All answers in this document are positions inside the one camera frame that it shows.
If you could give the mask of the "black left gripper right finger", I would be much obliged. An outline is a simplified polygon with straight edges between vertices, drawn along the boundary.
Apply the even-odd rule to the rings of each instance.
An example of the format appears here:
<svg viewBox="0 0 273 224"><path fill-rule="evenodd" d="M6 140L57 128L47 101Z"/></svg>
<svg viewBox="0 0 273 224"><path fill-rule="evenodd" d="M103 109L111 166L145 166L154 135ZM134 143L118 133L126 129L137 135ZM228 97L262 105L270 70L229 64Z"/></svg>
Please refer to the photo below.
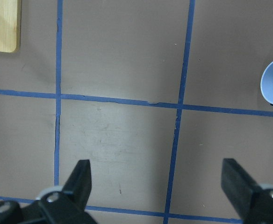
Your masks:
<svg viewBox="0 0 273 224"><path fill-rule="evenodd" d="M222 161L221 188L244 224L273 224L273 185L257 183L232 158Z"/></svg>

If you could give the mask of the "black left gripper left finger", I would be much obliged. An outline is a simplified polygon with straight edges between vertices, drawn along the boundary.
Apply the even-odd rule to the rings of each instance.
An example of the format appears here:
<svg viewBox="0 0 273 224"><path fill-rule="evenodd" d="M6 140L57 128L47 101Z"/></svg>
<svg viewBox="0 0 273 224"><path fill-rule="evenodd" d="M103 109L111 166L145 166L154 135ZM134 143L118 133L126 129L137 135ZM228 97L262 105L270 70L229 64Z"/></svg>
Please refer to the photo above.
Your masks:
<svg viewBox="0 0 273 224"><path fill-rule="evenodd" d="M90 161L79 160L61 190L23 208L17 201L0 201L0 224L95 224L85 212L91 189Z"/></svg>

